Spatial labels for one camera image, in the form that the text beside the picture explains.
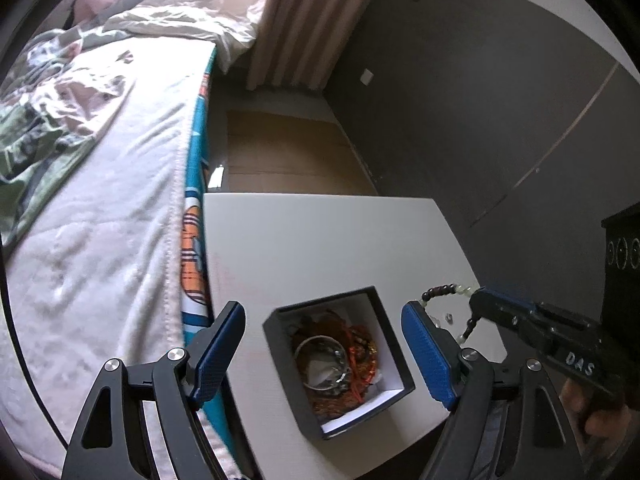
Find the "person's right hand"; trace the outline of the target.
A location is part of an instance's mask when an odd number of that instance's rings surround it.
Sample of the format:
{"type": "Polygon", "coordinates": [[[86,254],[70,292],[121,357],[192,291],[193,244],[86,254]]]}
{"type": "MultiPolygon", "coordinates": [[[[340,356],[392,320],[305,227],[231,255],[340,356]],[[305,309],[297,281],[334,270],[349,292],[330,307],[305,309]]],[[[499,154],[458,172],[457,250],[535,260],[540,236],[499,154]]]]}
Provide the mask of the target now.
{"type": "Polygon", "coordinates": [[[560,400],[574,430],[586,479],[639,478],[639,413],[622,405],[597,411],[592,395],[567,379],[560,400]]]}

